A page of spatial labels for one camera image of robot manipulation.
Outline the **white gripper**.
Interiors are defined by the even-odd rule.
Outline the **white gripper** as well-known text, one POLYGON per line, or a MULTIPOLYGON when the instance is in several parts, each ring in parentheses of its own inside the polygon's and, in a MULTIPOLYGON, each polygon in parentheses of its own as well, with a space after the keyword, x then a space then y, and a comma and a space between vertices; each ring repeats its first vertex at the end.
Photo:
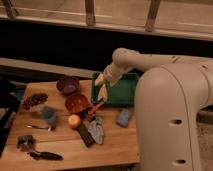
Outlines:
POLYGON ((114 86, 122 77, 121 69, 115 64, 108 65, 104 72, 100 73, 95 80, 95 85, 99 86, 105 83, 105 80, 110 83, 110 86, 114 86))

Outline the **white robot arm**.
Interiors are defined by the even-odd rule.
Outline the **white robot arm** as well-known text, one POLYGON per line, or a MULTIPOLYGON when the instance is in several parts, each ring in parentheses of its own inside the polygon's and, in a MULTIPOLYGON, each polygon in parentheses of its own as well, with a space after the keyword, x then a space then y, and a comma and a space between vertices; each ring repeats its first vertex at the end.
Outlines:
POLYGON ((104 79, 116 84, 133 69, 143 72, 134 98, 139 171, 202 171, 196 117, 213 105, 213 59, 118 48, 104 79))

